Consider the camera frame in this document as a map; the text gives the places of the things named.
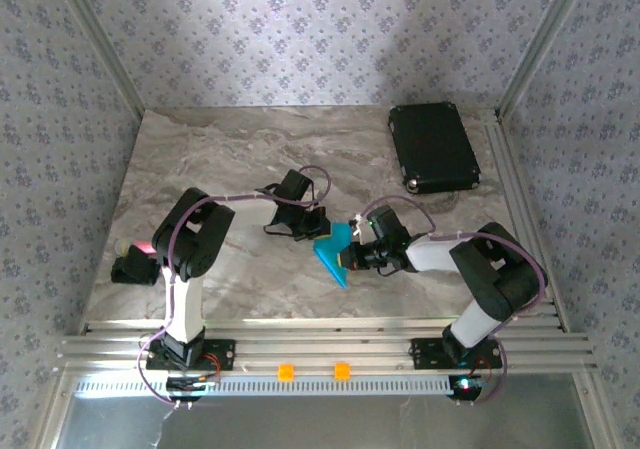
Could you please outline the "blue paper sheet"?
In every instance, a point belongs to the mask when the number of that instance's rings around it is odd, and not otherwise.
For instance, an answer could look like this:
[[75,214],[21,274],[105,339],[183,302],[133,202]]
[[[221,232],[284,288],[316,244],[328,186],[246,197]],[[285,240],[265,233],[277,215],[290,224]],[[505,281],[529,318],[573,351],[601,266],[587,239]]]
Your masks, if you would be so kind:
[[338,259],[340,252],[351,244],[352,237],[352,228],[348,222],[332,222],[330,233],[313,242],[316,256],[342,288],[348,286],[348,270],[340,265]]

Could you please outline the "black case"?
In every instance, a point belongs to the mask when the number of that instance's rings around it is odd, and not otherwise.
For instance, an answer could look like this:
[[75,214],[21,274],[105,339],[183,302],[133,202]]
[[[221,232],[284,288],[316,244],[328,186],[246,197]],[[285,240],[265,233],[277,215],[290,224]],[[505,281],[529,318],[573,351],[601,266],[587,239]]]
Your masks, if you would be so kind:
[[481,170],[455,104],[396,106],[389,112],[388,127],[409,193],[471,190],[479,185]]

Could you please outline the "right controller board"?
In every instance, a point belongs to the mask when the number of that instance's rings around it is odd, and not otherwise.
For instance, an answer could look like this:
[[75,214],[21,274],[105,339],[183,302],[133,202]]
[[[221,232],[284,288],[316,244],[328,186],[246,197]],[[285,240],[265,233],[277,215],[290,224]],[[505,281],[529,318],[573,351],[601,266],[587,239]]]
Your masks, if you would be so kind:
[[483,382],[479,375],[450,376],[449,385],[452,393],[448,395],[448,398],[457,403],[474,404],[483,388]]

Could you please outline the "controller board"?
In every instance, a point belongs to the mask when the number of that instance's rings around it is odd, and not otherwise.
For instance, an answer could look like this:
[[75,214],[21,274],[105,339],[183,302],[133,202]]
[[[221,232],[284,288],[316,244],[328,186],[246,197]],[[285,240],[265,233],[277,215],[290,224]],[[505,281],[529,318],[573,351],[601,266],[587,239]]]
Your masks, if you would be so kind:
[[448,395],[448,398],[457,403],[474,404],[483,388],[483,382],[479,375],[450,376],[449,385],[452,393]]
[[168,377],[165,389],[172,402],[196,402],[207,389],[207,376]]

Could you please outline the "black holder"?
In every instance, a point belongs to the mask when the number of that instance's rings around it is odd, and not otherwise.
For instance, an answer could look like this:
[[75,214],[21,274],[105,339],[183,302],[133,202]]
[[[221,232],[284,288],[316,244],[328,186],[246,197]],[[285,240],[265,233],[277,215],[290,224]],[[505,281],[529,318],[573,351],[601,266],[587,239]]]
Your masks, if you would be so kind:
[[153,286],[160,272],[158,261],[131,245],[125,256],[118,257],[110,273],[112,283]]

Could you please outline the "left controller board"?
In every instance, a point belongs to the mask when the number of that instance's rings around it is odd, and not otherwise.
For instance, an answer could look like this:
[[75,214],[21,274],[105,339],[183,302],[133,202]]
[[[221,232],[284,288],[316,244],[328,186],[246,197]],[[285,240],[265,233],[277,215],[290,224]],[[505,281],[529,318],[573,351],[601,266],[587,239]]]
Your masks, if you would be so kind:
[[165,389],[172,402],[196,402],[207,389],[207,376],[168,377]]

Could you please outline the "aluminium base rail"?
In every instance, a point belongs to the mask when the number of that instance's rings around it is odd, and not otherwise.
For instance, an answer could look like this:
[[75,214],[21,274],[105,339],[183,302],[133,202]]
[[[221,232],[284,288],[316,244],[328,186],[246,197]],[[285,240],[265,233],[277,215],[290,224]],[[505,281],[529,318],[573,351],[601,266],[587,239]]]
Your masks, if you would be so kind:
[[[211,321],[206,334],[233,339],[234,374],[273,376],[291,364],[298,376],[329,375],[338,362],[355,375],[407,374],[414,338],[437,337],[446,319],[401,317],[325,319],[245,319]],[[60,343],[56,364],[84,370],[129,370],[147,337],[150,322],[103,321]],[[552,316],[521,317],[497,335],[516,374],[593,371],[597,367],[588,337],[566,332]]]

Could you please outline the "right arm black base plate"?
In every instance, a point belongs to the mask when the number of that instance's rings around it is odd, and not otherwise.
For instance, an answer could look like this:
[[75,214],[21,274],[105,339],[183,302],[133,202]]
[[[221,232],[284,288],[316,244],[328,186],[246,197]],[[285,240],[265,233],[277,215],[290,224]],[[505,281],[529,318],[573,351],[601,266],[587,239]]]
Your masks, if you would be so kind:
[[496,341],[484,339],[473,348],[464,348],[455,339],[414,338],[408,350],[416,370],[501,369],[503,361]]

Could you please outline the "aluminium side rail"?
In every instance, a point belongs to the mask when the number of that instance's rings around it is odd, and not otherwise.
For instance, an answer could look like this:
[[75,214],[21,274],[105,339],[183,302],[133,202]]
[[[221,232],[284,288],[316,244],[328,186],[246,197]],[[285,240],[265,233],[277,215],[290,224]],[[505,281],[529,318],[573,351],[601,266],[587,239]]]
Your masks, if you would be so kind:
[[536,226],[535,211],[530,204],[525,173],[519,167],[513,155],[509,134],[503,128],[500,118],[493,109],[482,109],[481,115],[486,123],[489,145],[504,189],[505,200],[516,238],[544,266],[548,276],[546,295],[556,307],[560,327],[565,332],[571,332],[572,328],[567,309],[558,294],[551,256],[544,247],[542,237]]

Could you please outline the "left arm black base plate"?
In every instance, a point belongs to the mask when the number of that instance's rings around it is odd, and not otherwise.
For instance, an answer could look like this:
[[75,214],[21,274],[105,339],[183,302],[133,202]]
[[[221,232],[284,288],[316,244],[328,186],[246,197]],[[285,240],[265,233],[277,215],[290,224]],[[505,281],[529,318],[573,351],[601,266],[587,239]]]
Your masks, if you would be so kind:
[[183,372],[231,371],[235,346],[233,339],[203,339],[187,345],[178,343],[175,347],[153,341],[146,356],[146,368]]

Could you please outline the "aluminium corner post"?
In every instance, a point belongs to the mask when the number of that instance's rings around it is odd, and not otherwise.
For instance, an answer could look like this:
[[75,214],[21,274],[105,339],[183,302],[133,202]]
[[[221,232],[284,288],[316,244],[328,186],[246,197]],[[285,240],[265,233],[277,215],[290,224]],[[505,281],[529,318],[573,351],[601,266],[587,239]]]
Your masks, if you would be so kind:
[[66,0],[66,2],[125,103],[138,120],[141,121],[146,110],[145,104],[125,66],[122,64],[114,44],[104,30],[90,0]]
[[495,108],[496,117],[505,121],[514,113],[540,64],[561,31],[578,0],[551,0],[524,56]]

